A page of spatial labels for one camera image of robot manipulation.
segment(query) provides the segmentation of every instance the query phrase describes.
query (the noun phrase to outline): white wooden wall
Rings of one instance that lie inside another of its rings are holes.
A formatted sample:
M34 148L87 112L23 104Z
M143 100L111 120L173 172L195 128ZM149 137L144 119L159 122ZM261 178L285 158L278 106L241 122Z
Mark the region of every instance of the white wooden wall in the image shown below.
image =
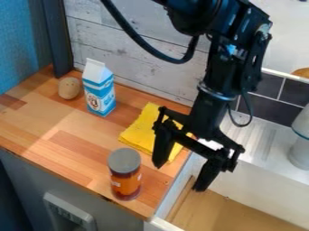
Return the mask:
M150 0L113 0L136 30L151 44L174 57L182 57L189 37L171 25L166 11ZM298 0L254 0L274 21L264 66L284 72L309 66L309 4ZM203 77L209 43L201 38L194 58L183 65L152 57L119 28L99 0L64 0L75 67L86 58L103 61L116 81L190 105Z

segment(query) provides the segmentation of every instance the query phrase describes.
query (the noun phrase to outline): small carton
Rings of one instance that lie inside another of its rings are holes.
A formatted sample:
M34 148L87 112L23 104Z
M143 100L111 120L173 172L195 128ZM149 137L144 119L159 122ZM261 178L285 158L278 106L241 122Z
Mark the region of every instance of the small carton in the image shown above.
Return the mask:
M107 116L116 106L113 72L104 63L87 59L82 83L87 109L96 115Z

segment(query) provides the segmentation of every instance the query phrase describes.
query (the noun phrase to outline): wooden countertop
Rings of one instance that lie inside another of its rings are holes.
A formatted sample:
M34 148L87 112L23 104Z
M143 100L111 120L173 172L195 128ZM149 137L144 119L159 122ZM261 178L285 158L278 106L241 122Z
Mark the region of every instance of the wooden countertop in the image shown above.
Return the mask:
M78 71L67 76L81 77ZM58 81L52 67L42 69L0 96L0 146L15 156L64 180L99 195L142 219L151 217L164 198L188 152L157 170L151 156L141 153L143 188L132 201L111 194L107 157L126 147L118 135L134 122L147 102L165 105L183 113L189 107L116 85L116 109L107 117L86 109L83 93L67 101L58 96Z

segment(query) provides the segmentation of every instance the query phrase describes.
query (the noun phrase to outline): wooden surface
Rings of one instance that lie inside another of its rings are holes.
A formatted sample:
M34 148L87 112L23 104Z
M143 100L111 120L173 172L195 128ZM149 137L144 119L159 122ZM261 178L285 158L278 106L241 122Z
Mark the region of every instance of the wooden surface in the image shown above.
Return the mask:
M72 71L68 76L80 78ZM125 147L117 138L147 102L187 113L189 108L132 88L116 85L116 109L106 118L89 113L83 94L67 101L57 94L57 79L48 67L0 96L0 145L83 189L110 200L143 219L152 216L183 166L182 150L159 171L151 156L142 154L143 188L133 201L119 201L109 186L107 157Z
M187 231L305 231L284 220L207 190L191 190L191 178L167 221Z

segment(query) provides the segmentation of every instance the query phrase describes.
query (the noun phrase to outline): can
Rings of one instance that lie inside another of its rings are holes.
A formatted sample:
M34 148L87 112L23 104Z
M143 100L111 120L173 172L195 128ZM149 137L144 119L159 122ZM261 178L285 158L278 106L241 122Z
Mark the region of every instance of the can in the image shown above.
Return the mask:
M141 190L141 157L133 149L122 148L108 156L111 189L122 200L135 199Z

